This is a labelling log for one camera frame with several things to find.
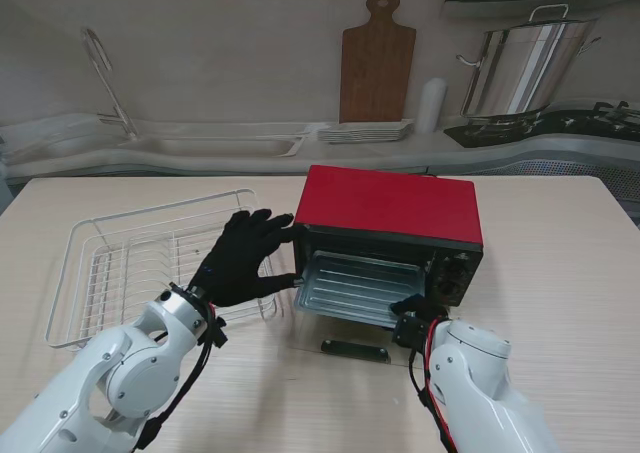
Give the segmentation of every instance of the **stainless steel pot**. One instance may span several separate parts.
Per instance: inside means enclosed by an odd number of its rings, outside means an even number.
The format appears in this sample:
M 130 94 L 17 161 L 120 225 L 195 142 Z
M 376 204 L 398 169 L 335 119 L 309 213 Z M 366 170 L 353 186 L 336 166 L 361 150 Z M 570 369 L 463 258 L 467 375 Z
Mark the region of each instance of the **stainless steel pot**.
M 538 11 L 548 8 L 564 8 L 562 18 L 533 21 Z M 478 61 L 457 55 L 474 68 L 462 116 L 518 115 L 548 106 L 573 59 L 600 40 L 585 45 L 596 20 L 567 20 L 568 12 L 567 4 L 539 6 L 524 25 L 485 32 Z

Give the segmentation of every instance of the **red cable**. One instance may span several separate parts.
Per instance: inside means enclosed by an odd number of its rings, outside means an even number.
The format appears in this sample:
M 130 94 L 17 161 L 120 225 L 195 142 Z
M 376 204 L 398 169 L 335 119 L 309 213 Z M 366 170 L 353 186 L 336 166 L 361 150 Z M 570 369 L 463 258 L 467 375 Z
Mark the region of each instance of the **red cable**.
M 435 331 L 436 326 L 438 326 L 438 324 L 440 323 L 440 319 L 435 319 L 431 322 L 431 325 L 429 326 L 429 333 L 427 334 L 427 344 L 426 344 L 426 349 L 424 352 L 424 369 L 425 371 L 429 370 L 429 358 L 431 357 L 431 344 L 433 342 L 433 333 Z M 447 422 L 444 420 L 443 416 L 442 416 L 442 412 L 440 411 L 440 407 L 438 407 L 438 403 L 437 400 L 434 398 L 433 393 L 431 392 L 431 388 L 429 388 L 429 383 L 431 383 L 431 381 L 429 380 L 427 382 L 427 384 L 425 385 L 427 392 L 429 393 L 429 397 L 431 398 L 431 402 L 433 403 L 433 407 L 436 410 L 436 413 L 438 415 L 438 418 L 440 419 L 440 422 L 442 423 L 442 426 L 444 427 L 444 431 L 447 434 L 447 438 L 449 439 L 449 443 L 451 443 L 453 445 L 453 447 L 455 448 L 455 443 L 453 442 L 453 438 L 451 437 L 451 432 L 449 431 L 449 425 L 447 424 Z

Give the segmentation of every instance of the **wooden cutting board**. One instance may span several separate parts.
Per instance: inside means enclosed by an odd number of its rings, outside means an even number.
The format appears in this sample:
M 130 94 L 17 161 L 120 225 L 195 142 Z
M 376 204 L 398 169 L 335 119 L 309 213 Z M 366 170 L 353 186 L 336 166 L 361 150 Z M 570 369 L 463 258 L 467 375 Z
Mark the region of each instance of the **wooden cutting board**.
M 416 30 L 398 25 L 400 0 L 367 0 L 369 21 L 342 34 L 340 122 L 400 121 Z

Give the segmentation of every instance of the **wooden table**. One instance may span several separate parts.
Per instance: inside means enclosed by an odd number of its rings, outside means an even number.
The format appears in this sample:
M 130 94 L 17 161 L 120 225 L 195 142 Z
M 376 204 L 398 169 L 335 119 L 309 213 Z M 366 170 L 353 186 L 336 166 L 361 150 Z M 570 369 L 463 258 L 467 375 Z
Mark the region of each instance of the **wooden table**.
M 473 181 L 485 257 L 453 316 L 511 340 L 512 380 L 544 406 L 565 452 L 634 451 L 640 233 L 593 178 Z M 293 212 L 303 183 L 296 177 L 32 181 L 0 217 L 0 429 L 72 358 L 47 346 L 43 334 L 77 221 L 245 187 L 275 213 Z M 272 261 L 278 272 L 292 270 L 291 248 Z M 296 337 L 292 294 L 281 296 L 284 316 L 230 325 L 229 343 L 146 451 L 444 451 L 406 368 L 307 351 L 321 338 Z

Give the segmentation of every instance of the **faucet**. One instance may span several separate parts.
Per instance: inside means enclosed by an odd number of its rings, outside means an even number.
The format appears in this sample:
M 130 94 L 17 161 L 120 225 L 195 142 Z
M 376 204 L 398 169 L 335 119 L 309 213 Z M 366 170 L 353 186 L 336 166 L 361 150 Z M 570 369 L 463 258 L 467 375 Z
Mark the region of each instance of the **faucet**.
M 84 27 L 81 30 L 81 38 L 82 38 L 82 46 L 84 46 L 84 49 L 87 52 L 87 55 L 89 55 L 91 64 L 93 65 L 93 68 L 96 70 L 96 73 L 98 73 L 98 76 L 100 77 L 100 81 L 102 82 L 105 89 L 107 90 L 107 93 L 109 93 L 109 97 L 113 102 L 113 109 L 116 112 L 115 115 L 104 115 L 104 114 L 98 113 L 98 119 L 106 125 L 121 126 L 130 140 L 137 140 L 139 133 L 138 133 L 138 130 L 136 129 L 136 126 L 133 124 L 133 121 L 131 121 L 131 118 L 129 117 L 127 112 L 124 110 L 124 108 L 120 104 L 120 101 L 118 101 L 118 97 L 113 91 L 113 88 L 109 83 L 109 80 L 103 73 L 102 68 L 98 63 L 98 58 L 99 58 L 100 61 L 102 62 L 102 66 L 107 72 L 113 71 L 113 67 L 111 66 L 109 57 L 107 56 L 107 53 L 105 52 L 104 47 L 102 46 L 102 43 L 98 38 L 98 35 L 96 35 L 95 31 L 93 31 L 92 29 Z

